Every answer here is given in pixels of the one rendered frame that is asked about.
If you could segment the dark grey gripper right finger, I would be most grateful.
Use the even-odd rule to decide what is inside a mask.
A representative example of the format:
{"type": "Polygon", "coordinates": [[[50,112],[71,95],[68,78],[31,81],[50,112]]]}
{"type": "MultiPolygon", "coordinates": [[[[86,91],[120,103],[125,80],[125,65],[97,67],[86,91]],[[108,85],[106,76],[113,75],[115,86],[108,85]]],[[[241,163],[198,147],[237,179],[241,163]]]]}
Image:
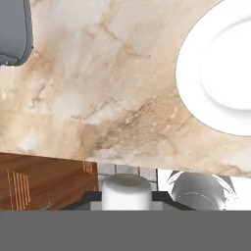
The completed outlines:
{"type": "Polygon", "coordinates": [[[157,203],[161,204],[163,210],[176,209],[182,211],[191,211],[191,208],[174,201],[170,194],[166,191],[153,191],[152,200],[154,205],[157,203]]]}

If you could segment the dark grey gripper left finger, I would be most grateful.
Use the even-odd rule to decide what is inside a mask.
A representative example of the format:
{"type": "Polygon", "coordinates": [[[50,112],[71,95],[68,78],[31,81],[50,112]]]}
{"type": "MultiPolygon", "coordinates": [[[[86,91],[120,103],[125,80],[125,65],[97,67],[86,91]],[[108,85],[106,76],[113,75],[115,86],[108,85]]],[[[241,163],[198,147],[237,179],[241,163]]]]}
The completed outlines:
{"type": "Polygon", "coordinates": [[[102,193],[100,191],[86,191],[82,194],[79,200],[61,208],[61,211],[72,211],[72,210],[90,211],[91,203],[100,202],[101,195],[102,193]]]}

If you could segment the white round cylinder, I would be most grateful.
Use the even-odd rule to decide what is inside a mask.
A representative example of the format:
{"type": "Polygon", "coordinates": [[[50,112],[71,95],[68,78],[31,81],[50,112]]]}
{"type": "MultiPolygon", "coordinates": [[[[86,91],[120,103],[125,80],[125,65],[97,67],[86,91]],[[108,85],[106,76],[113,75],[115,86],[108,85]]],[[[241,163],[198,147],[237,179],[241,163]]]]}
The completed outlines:
{"type": "Polygon", "coordinates": [[[131,174],[109,176],[102,184],[103,211],[150,211],[152,188],[150,182],[131,174]]]}

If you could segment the grey white round object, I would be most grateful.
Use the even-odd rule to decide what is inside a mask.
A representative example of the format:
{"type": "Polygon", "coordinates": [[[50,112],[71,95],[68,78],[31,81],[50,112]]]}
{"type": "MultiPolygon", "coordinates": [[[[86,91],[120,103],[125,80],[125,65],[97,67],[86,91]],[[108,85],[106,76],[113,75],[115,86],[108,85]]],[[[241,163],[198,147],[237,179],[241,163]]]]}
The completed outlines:
{"type": "Polygon", "coordinates": [[[167,186],[174,201],[197,211],[234,210],[238,201],[229,176],[172,171],[167,186]]]}

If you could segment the brown wooden cupboard front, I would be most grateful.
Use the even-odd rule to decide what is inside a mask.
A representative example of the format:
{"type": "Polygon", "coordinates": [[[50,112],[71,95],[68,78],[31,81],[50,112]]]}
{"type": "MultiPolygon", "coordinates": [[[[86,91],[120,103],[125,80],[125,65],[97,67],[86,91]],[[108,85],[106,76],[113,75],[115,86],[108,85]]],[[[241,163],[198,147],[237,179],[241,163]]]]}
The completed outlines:
{"type": "Polygon", "coordinates": [[[95,162],[0,153],[0,211],[58,210],[97,190],[95,162]]]}

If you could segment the white round plate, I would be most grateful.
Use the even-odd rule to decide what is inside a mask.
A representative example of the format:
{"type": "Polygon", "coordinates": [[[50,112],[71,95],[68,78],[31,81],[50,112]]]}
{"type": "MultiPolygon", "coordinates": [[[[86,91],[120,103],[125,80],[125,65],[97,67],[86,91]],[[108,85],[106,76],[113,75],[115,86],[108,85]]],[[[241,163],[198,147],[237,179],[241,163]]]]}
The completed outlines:
{"type": "Polygon", "coordinates": [[[178,52],[176,86],[199,122],[251,136],[251,0],[223,0],[195,23],[178,52]]]}

